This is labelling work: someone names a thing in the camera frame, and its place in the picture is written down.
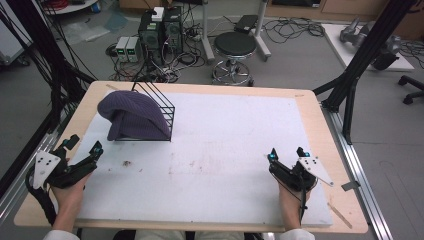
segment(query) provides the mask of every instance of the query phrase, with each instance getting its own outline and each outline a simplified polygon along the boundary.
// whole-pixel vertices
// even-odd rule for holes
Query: small dark spot
[[[123,163],[122,163],[122,166],[124,166],[124,167],[128,167],[128,166],[130,166],[131,165],[131,161],[124,161]]]

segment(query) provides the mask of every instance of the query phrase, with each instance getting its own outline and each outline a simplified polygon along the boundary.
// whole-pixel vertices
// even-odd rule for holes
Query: white board
[[[266,155],[275,147],[291,168],[299,146],[310,152],[295,100],[166,96],[176,108],[171,142],[109,142],[109,121],[93,118],[72,164],[97,140],[104,153],[79,218],[280,225],[278,184]],[[307,206],[305,226],[332,224],[320,184]]]
[[[322,27],[325,29],[327,39],[330,41],[334,51],[337,53],[337,56],[345,67],[349,65],[358,50],[352,45],[352,43],[342,43],[340,41],[340,31],[345,29],[347,26],[348,25],[322,24]],[[384,71],[412,71],[414,69],[414,67],[400,53],[397,53],[396,56],[399,57],[399,59],[392,63]],[[367,70],[378,71],[372,66],[368,66]]]

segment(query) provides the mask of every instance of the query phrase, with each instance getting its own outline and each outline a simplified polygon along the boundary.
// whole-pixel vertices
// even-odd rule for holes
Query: electronic equipment
[[[183,24],[181,18],[181,7],[165,9],[163,24],[165,27],[168,52],[180,54],[183,52]]]
[[[349,26],[340,31],[339,39],[342,43],[350,42],[354,47],[360,47],[375,24],[374,21],[368,22],[359,30],[359,33],[356,34],[358,23],[359,18],[357,17]],[[380,71],[387,69],[392,63],[399,59],[396,54],[400,51],[400,48],[401,38],[397,35],[390,36],[386,43],[380,48],[379,54],[371,62],[371,66]]]
[[[25,177],[28,192],[40,203],[51,225],[55,222],[56,211],[50,199],[47,184],[61,189],[75,185],[97,168],[97,161],[103,154],[102,144],[97,141],[88,157],[75,165],[68,165],[66,150],[72,150],[78,141],[79,137],[74,134],[69,139],[63,140],[54,151],[38,151],[35,164],[28,170]]]
[[[152,21],[153,22],[162,22],[162,20],[163,20],[163,13],[164,13],[165,9],[163,7],[155,7],[153,9],[153,11],[155,13],[152,14]]]
[[[125,51],[125,48],[127,47],[127,43],[129,39],[130,39],[129,37],[121,37],[119,38],[119,41],[116,44],[115,50],[116,50],[116,54],[118,54],[118,59],[120,62],[128,62],[128,56]]]
[[[243,15],[234,27],[234,31],[249,34],[257,20],[258,15]]]
[[[300,192],[300,218],[302,219],[306,207],[306,193],[312,190],[317,184],[318,178],[331,187],[333,181],[322,165],[318,157],[311,157],[309,153],[304,152],[301,147],[296,151],[298,161],[296,165],[289,169],[278,161],[277,151],[273,148],[267,155],[269,161],[269,172],[282,185],[287,186],[290,191]]]
[[[147,66],[163,66],[162,48],[165,35],[163,24],[161,22],[153,22],[151,12],[146,11],[141,16],[138,35]]]
[[[321,0],[272,0],[272,4],[317,8],[321,4]]]
[[[125,47],[129,62],[138,62],[141,58],[141,45],[139,37],[130,37]]]

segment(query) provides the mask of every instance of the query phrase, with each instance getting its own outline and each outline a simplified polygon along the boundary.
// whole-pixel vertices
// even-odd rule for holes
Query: metal stool base
[[[213,68],[212,75],[212,83],[220,82],[225,85],[240,85],[252,80],[249,68],[236,60],[220,61]]]

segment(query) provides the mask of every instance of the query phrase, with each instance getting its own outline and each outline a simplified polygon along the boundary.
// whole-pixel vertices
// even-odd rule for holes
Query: box
[[[393,34],[402,40],[420,40],[424,37],[424,1],[417,1],[412,6]]]
[[[162,6],[162,0],[119,0],[119,7],[122,9],[153,9]]]

